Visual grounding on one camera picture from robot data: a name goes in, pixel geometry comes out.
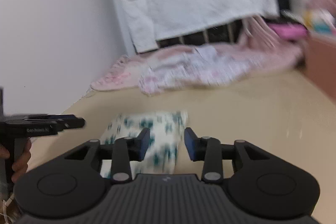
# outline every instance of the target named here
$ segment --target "white wall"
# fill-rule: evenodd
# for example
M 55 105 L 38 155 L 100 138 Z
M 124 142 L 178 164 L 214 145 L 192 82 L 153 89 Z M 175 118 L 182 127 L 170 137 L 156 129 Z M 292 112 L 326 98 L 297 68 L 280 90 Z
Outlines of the white wall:
M 62 112 L 125 52 L 112 0 L 0 0 L 6 113 Z

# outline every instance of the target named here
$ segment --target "yellow object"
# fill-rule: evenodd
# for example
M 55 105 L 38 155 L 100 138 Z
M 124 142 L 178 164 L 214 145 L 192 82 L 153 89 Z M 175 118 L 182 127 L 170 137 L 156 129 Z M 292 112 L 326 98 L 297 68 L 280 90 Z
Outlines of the yellow object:
M 312 11 L 307 10 L 303 16 L 304 25 L 308 30 L 313 30 L 313 23 L 312 23 Z

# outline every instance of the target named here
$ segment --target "circular pad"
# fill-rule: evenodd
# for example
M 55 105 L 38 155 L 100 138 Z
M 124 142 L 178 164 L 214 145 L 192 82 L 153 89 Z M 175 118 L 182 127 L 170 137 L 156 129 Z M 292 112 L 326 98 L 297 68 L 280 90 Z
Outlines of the circular pad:
M 23 212 L 62 219 L 95 206 L 105 194 L 105 180 L 89 164 L 56 158 L 22 176 L 14 194 Z
M 284 174 L 266 174 L 257 179 L 258 188 L 269 195 L 288 195 L 296 187 L 295 180 Z
M 320 196 L 315 178 L 282 160 L 255 160 L 228 181 L 234 202 L 253 215 L 293 219 L 310 215 Z
M 50 174 L 41 178 L 38 182 L 38 189 L 46 195 L 65 195 L 70 193 L 77 186 L 77 180 L 66 174 Z

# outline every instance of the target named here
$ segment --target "metal screw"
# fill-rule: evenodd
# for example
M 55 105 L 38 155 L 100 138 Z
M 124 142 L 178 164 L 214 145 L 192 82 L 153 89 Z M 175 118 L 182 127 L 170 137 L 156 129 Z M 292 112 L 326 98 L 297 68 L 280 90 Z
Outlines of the metal screw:
M 217 172 L 208 172 L 204 175 L 207 180 L 219 180 L 221 175 Z
M 115 173 L 112 178 L 116 181 L 125 181 L 128 180 L 129 175 L 126 173 Z

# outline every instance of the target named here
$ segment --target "white towel with blue pattern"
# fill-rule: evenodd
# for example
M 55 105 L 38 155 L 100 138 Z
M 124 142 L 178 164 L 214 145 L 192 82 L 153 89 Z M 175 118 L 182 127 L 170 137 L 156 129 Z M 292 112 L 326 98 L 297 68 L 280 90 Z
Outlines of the white towel with blue pattern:
M 172 174 L 187 121 L 186 111 L 119 114 L 108 125 L 100 143 L 110 144 L 119 138 L 136 137 L 147 127 L 151 130 L 150 144 L 143 161 L 130 162 L 132 177 L 139 173 Z M 108 178 L 110 168 L 111 160 L 103 160 L 100 174 Z

